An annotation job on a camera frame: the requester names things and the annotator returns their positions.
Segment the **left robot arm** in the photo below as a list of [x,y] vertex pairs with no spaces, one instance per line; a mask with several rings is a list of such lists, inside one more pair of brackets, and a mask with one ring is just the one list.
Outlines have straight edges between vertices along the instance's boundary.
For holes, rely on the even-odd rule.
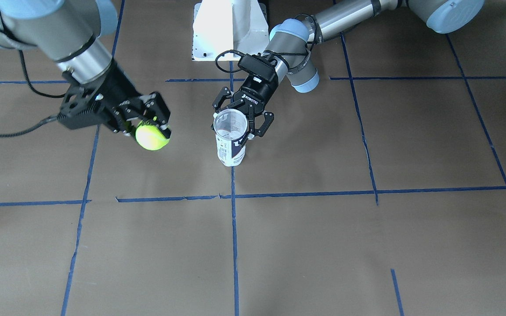
[[394,11],[412,13],[438,34],[448,34],[471,22],[484,8],[484,0],[340,0],[315,14],[297,14],[270,31],[261,51],[239,56],[237,71],[247,73],[235,91],[224,88],[213,101],[212,129],[220,137],[245,142],[264,136],[275,115],[267,104],[287,79],[299,93],[317,88],[320,74],[313,62],[317,46],[345,40],[361,25],[390,16]]

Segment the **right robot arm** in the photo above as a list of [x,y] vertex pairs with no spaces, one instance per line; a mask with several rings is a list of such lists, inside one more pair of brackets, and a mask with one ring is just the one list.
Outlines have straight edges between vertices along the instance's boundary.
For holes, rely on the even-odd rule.
[[170,110],[161,94],[139,93],[100,41],[117,23],[110,0],[0,0],[0,48],[38,48],[70,83],[47,122],[70,130],[104,125],[132,137],[150,128],[169,139]]

